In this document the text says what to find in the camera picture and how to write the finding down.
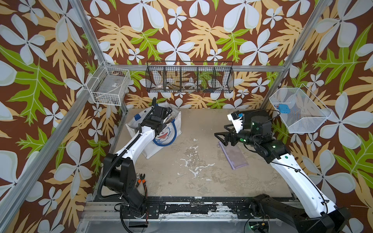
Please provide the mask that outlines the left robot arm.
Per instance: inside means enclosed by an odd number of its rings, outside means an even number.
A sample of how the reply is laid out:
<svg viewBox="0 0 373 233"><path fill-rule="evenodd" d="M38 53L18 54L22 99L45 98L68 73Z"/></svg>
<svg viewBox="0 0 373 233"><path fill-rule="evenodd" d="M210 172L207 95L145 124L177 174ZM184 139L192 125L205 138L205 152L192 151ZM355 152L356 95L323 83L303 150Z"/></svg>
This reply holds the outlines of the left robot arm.
<svg viewBox="0 0 373 233"><path fill-rule="evenodd" d="M136 187L135 163L145 147L166 128L165 121L171 113L171 108L159 106L153 98L151 109L139 124L135 136L122 149L105 157L103 176L97 187L98 200L122 198L131 215L141 217L145 214L147 197Z"/></svg>

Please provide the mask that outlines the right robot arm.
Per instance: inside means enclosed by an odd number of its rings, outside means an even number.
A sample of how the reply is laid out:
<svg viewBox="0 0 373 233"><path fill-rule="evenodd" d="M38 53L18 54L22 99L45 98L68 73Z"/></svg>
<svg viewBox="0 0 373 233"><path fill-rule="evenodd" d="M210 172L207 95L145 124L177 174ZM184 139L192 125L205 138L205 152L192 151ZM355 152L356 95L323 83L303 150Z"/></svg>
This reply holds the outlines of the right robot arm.
<svg viewBox="0 0 373 233"><path fill-rule="evenodd" d="M282 141L272 137L273 119L265 110L235 111L227 115L231 122L214 136L223 145L242 143L261 156L286 181L302 208L279 202L269 195L252 198L253 216L276 218L299 233L339 233L350 218L349 210L337 207L306 175Z"/></svg>

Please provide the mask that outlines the white canvas tote bag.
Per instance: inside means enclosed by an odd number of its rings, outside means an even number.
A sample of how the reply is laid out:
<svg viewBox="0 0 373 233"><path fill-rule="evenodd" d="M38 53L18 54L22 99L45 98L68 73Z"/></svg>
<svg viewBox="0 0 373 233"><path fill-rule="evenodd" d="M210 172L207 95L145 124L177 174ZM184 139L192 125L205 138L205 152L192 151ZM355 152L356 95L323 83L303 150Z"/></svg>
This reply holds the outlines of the white canvas tote bag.
<svg viewBox="0 0 373 233"><path fill-rule="evenodd" d="M160 103L159 105L161 107L170 107L173 112L166 119L165 129L163 129L162 132L158 136L156 136L155 139L151 143L149 143L142 152L142 155L146 159L150 159L162 148L171 145L176 140L176 137L178 137L182 133L181 111L179 111L175 105L169 104L167 102ZM131 137L135 136L135 134L138 132L138 124L145 119L146 114L150 111L150 109L151 108L149 107L141 111L134 117L130 118L130 121L125 124Z"/></svg>

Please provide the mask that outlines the black zippered case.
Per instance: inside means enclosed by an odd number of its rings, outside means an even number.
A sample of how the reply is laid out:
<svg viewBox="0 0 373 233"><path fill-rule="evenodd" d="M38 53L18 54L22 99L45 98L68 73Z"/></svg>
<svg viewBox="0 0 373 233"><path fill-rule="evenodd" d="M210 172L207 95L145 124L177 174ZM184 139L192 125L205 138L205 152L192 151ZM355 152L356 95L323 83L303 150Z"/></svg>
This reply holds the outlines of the black zippered case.
<svg viewBox="0 0 373 233"><path fill-rule="evenodd" d="M261 116L261 117L264 117L265 120L270 119L267 111L263 109L235 111L233 112L233 115L236 115L238 118L242 117L241 120L242 120L243 129L251 128L251 120L253 117Z"/></svg>

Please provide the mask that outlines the blue small object in basket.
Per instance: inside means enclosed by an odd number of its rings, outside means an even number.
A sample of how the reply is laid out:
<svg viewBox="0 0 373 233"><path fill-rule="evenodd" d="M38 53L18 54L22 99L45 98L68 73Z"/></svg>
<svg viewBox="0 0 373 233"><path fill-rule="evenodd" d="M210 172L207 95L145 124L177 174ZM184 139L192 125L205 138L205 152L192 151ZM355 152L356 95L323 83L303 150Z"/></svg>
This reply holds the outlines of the blue small object in basket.
<svg viewBox="0 0 373 233"><path fill-rule="evenodd" d="M279 104L277 109L280 114L290 114L290 108L286 104Z"/></svg>

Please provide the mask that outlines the white mesh basket right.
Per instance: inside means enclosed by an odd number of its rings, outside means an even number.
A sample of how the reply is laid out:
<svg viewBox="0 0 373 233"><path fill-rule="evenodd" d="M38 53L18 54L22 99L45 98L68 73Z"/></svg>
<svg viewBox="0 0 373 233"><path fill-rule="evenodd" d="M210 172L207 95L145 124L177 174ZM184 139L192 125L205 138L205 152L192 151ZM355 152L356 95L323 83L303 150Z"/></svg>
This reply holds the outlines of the white mesh basket right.
<svg viewBox="0 0 373 233"><path fill-rule="evenodd" d="M332 115L332 111L304 84L280 88L269 101L276 110L279 104L290 108L290 114L280 114L280 118L291 134L314 133Z"/></svg>

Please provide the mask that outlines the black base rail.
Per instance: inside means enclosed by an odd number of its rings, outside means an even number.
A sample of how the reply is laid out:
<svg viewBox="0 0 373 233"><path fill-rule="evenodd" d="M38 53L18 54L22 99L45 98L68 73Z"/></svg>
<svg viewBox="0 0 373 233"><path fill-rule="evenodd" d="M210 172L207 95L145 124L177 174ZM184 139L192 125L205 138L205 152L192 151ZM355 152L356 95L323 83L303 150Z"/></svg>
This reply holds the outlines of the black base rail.
<svg viewBox="0 0 373 233"><path fill-rule="evenodd" d="M255 197L156 197L145 202L144 215L126 205L116 207L125 219L202 218L249 219L250 203Z"/></svg>

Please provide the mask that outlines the orange handled pliers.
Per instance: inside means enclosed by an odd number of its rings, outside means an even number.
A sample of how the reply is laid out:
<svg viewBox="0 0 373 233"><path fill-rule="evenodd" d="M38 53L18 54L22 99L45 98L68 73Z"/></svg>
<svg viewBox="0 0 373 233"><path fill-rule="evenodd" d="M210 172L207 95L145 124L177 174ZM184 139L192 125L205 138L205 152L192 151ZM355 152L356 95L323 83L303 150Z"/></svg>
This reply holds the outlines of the orange handled pliers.
<svg viewBox="0 0 373 233"><path fill-rule="evenodd" d="M138 188L142 184L143 185L143 189L144 189L144 196L145 196L145 198L148 198L148 190L147 190L147 186L146 186L145 177L146 177L146 175L143 174L143 173L141 173L138 176L138 180L137 180L137 183L136 183L136 188Z"/></svg>

